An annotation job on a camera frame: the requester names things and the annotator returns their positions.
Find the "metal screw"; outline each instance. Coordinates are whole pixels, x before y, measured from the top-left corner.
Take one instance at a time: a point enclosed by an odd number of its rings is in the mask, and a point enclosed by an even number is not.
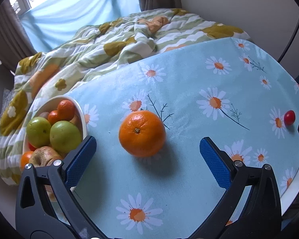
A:
[[[54,166],[59,166],[61,163],[62,163],[61,160],[55,160],[55,161],[53,162],[53,165],[54,165]]]
[[[265,169],[270,171],[271,170],[271,166],[269,164],[265,164]]]
[[[241,161],[237,160],[237,161],[235,161],[235,165],[237,167],[242,167],[243,163]]]
[[[32,167],[32,164],[26,164],[25,169],[30,169]]]

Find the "black cable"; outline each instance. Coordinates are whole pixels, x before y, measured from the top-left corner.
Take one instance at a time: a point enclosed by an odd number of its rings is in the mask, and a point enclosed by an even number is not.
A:
[[[288,42],[286,48],[284,49],[283,53],[281,54],[281,56],[280,56],[279,59],[277,60],[278,63],[280,63],[280,61],[283,59],[283,57],[284,57],[285,54],[287,53],[287,51],[288,51],[288,49],[290,48],[290,46],[291,46],[293,40],[295,39],[295,36],[296,36],[298,30],[299,30],[299,19],[298,19],[296,28],[295,28],[295,30],[293,31],[292,36],[291,36],[291,38],[290,38],[290,40],[289,40],[289,42]]]

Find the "table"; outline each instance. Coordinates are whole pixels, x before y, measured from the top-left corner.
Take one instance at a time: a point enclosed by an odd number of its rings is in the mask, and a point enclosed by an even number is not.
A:
[[[183,47],[67,95],[80,104],[97,140],[74,195],[110,238],[187,238],[199,227],[224,193],[200,155],[205,136],[233,160],[272,165],[283,211],[297,193],[299,86],[251,42],[225,38]],[[131,156],[118,140],[122,120],[137,110],[154,112],[166,126],[166,144],[151,158]],[[292,126],[283,122],[288,110],[296,113]],[[289,186],[292,195],[282,200]],[[229,222],[237,220],[248,191]]]

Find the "tangerine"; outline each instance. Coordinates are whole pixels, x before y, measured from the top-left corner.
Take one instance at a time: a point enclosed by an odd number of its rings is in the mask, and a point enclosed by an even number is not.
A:
[[[32,156],[33,151],[27,151],[21,156],[20,168],[23,170],[25,165],[29,163],[30,157]]]
[[[51,111],[48,115],[48,121],[50,122],[51,126],[60,121],[58,111]]]
[[[73,119],[75,113],[75,106],[69,100],[63,100],[58,105],[58,117],[60,120],[70,121]]]
[[[122,147],[136,157],[155,155],[163,147],[165,138],[162,120],[150,111],[132,112],[123,120],[119,130]]]

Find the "white bowl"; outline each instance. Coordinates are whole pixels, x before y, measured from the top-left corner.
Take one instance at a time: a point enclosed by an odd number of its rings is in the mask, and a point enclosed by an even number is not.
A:
[[[81,137],[84,139],[87,136],[87,129],[86,129],[86,123],[84,118],[84,113],[80,107],[80,105],[77,103],[76,100],[69,96],[56,96],[52,99],[48,100],[44,105],[42,105],[37,112],[35,113],[34,117],[38,117],[43,112],[51,112],[55,111],[59,105],[59,103],[63,100],[69,100],[71,101],[75,106],[75,114],[80,118],[80,124],[78,125],[78,129],[80,130]],[[25,152],[30,151],[28,146],[28,136],[26,134],[24,140],[23,140],[23,147],[22,147],[22,154]]]

